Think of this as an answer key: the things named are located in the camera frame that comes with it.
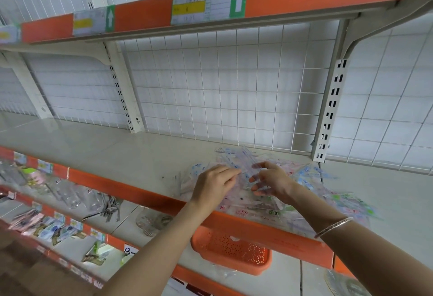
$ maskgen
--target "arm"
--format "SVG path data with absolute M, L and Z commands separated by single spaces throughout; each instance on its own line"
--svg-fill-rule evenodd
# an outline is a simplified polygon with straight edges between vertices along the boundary
M 250 182 L 257 195 L 271 194 L 294 206 L 319 233 L 346 216 L 297 184 L 277 165 L 262 162 Z M 345 266 L 373 296 L 433 295 L 433 271 L 376 233 L 348 222 L 322 236 Z
M 200 174 L 191 198 L 173 221 L 101 289 L 100 296 L 159 296 L 191 236 L 235 185 L 240 170 L 215 166 Z

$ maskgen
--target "brown floor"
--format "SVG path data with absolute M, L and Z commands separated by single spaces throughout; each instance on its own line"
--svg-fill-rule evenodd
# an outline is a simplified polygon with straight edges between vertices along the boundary
M 97 291 L 0 228 L 0 296 L 92 296 Z

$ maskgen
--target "bracelet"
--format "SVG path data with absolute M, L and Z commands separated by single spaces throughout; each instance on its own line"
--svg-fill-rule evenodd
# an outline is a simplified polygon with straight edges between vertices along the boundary
M 314 236 L 315 239 L 320 238 L 321 236 L 323 236 L 325 233 L 328 233 L 329 231 L 338 228 L 339 226 L 343 225 L 344 223 L 353 221 L 353 217 L 346 217 L 345 219 L 338 221 L 337 223 L 334 223 L 333 225 L 330 225 L 329 227 L 327 227 L 326 229 L 323 229 L 322 231 L 320 231 L 317 235 Z

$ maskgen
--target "perforated basket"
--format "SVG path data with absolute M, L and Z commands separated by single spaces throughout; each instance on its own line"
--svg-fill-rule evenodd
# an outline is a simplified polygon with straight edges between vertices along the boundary
M 260 275 L 272 262 L 270 249 L 200 226 L 191 238 L 193 250 L 205 260 L 231 269 Z

